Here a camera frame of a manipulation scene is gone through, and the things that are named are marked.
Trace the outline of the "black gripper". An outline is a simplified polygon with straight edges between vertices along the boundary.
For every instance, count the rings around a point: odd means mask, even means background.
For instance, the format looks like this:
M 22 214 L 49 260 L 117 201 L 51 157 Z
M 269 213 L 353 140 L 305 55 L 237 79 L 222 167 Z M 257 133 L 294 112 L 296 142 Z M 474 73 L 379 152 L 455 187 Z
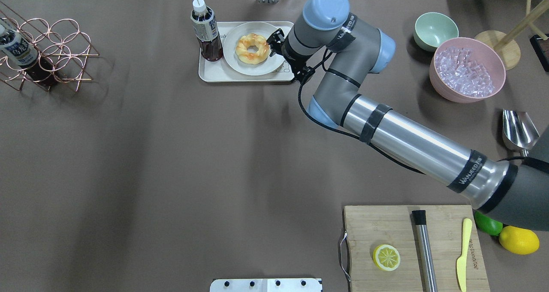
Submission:
M 315 73 L 315 69 L 307 65 L 312 55 L 301 55 L 292 48 L 281 48 L 282 56 L 290 64 L 294 80 L 306 84 Z

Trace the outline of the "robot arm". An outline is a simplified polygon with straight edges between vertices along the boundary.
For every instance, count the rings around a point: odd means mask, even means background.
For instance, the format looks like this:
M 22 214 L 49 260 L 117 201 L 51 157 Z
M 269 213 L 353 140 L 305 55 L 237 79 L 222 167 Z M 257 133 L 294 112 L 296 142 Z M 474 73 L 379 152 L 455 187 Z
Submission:
M 273 34 L 274 39 L 281 44 L 272 42 L 272 48 L 300 85 L 314 74 L 306 63 L 320 48 L 335 54 L 305 112 L 314 122 L 336 132 L 345 128 L 345 135 L 441 181 L 492 219 L 548 230 L 547 132 L 521 165 L 496 162 L 359 94 L 365 77 L 388 65 L 395 42 L 351 13 L 349 0 L 308 0 L 286 38 Z

